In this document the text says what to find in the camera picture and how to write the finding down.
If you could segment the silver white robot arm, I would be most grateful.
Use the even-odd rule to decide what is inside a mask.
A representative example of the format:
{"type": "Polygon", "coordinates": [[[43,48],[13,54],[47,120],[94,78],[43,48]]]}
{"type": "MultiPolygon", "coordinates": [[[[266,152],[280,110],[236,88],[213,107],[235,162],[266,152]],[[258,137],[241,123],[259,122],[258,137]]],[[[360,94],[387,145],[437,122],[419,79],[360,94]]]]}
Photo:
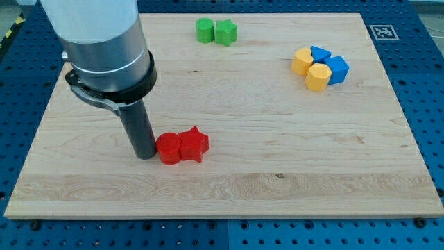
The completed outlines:
{"type": "Polygon", "coordinates": [[[42,0],[82,101],[121,116],[143,106],[156,82],[136,0],[42,0]]]}

